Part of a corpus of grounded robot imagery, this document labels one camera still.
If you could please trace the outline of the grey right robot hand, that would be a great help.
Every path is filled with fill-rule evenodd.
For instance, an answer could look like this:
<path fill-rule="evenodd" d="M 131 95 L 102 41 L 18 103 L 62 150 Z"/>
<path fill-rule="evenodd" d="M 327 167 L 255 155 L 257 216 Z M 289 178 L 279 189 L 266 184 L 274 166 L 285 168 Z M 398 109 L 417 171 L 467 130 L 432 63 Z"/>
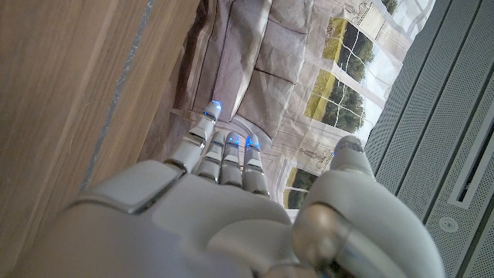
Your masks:
<path fill-rule="evenodd" d="M 77 196 L 12 277 L 442 277 L 418 217 L 342 137 L 295 217 L 269 197 L 259 140 L 215 131 L 210 102 L 162 162 Z"/>

